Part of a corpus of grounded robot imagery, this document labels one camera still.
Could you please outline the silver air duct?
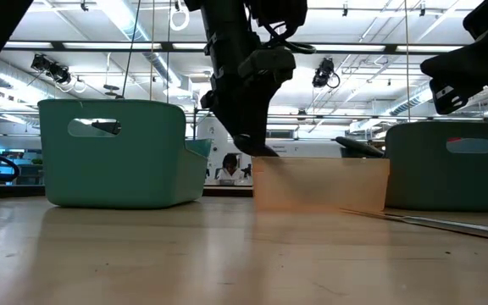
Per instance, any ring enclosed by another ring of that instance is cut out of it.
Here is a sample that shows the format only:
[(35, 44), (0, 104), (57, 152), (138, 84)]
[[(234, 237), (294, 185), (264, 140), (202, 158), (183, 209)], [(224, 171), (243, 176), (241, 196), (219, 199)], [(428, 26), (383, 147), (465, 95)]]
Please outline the silver air duct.
[[(147, 42), (152, 44), (152, 37), (146, 32), (138, 20), (140, 9), (134, 8), (129, 0), (95, 0), (97, 6), (107, 15), (119, 31), (133, 42)], [(153, 65), (155, 71), (169, 87), (180, 87), (180, 77), (168, 66), (167, 61), (151, 48), (142, 56)]]
[(385, 112), (390, 116), (397, 116), (410, 108), (427, 103), (433, 99), (433, 92), (430, 83), (425, 82), (409, 90), (409, 94), (398, 98)]

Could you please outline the orange translucent plastic bin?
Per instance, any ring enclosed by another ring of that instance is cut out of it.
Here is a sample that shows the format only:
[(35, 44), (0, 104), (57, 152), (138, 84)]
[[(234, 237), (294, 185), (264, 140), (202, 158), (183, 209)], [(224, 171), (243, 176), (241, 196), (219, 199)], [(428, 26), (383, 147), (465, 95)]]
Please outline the orange translucent plastic bin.
[(257, 157), (252, 194), (259, 212), (380, 212), (390, 173), (384, 158)]

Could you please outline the teal plastic bin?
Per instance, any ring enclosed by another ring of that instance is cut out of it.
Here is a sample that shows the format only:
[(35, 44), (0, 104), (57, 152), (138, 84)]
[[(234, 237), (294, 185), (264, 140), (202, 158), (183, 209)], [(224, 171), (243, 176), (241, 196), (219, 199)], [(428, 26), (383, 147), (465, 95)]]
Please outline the teal plastic bin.
[[(38, 103), (45, 194), (65, 208), (157, 209), (202, 196), (212, 142), (178, 106), (137, 99)], [(121, 123), (117, 136), (92, 127)]]

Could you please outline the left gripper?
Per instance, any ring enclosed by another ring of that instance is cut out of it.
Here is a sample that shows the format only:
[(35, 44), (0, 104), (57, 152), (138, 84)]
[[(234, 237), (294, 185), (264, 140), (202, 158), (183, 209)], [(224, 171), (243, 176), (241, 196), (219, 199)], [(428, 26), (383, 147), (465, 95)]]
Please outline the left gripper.
[(210, 109), (230, 133), (235, 146), (252, 157), (278, 157), (266, 144), (266, 119), (269, 103), (282, 84), (271, 74), (242, 79), (238, 66), (253, 51), (286, 47), (281, 35), (262, 43), (256, 32), (244, 24), (206, 25), (204, 53), (213, 65), (211, 90), (201, 104)]

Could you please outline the blue-grey plastic bin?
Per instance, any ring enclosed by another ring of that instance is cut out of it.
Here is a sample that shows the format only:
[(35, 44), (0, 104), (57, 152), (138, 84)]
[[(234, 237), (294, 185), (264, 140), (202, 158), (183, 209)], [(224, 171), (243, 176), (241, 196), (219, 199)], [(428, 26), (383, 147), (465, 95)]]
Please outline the blue-grey plastic bin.
[(388, 208), (488, 212), (488, 122), (395, 125), (382, 152)]

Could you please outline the person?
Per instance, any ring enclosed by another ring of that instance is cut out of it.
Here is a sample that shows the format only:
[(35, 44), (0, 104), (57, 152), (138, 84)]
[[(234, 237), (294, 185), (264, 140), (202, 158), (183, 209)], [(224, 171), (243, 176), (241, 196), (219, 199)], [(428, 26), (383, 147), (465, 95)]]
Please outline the person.
[(238, 159), (234, 153), (224, 156), (217, 180), (222, 186), (233, 186), (245, 180), (245, 175), (238, 167)]

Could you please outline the small black ceiling disc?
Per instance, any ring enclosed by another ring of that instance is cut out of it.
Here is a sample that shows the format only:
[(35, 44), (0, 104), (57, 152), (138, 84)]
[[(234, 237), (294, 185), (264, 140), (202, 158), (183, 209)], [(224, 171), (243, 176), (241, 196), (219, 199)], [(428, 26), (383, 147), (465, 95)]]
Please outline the small black ceiling disc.
[(104, 84), (103, 89), (105, 90), (104, 94), (106, 96), (113, 97), (114, 99), (124, 99), (124, 97), (119, 94), (119, 88), (117, 86)]

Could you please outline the black ladle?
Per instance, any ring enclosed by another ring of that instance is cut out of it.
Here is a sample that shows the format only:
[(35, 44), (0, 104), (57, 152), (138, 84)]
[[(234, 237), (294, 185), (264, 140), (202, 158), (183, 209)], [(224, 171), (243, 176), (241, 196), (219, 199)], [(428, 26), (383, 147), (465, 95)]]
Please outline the black ladle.
[(385, 154), (376, 147), (347, 137), (338, 136), (335, 141), (344, 147), (344, 150), (342, 151), (343, 157), (353, 157), (358, 154), (370, 158), (383, 158), (385, 156)]

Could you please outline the black overhead frame bar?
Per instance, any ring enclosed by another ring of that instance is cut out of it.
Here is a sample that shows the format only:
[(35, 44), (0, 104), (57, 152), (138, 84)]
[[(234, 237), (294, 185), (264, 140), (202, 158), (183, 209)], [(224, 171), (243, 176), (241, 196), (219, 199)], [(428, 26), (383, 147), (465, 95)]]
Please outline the black overhead frame bar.
[[(3, 47), (4, 51), (32, 52), (117, 52), (122, 53), (153, 51), (162, 53), (201, 53), (206, 49), (206, 42), (66, 42), (66, 41), (10, 41)], [(462, 48), (463, 45), (431, 45), (431, 44), (364, 44), (364, 43), (316, 43), (313, 44), (317, 53), (341, 54), (388, 54), (398, 55), (408, 52), (412, 55), (436, 55), (448, 53)]]

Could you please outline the black aluminium table frame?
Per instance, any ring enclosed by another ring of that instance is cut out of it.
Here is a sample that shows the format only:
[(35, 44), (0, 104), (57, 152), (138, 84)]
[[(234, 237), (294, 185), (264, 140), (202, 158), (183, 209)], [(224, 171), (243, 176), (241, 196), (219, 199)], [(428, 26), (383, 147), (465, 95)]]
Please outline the black aluminium table frame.
[[(45, 186), (4, 186), (0, 185), (0, 198), (13, 197), (42, 197), (45, 195)], [(252, 197), (252, 188), (248, 186), (205, 186), (204, 197)]]

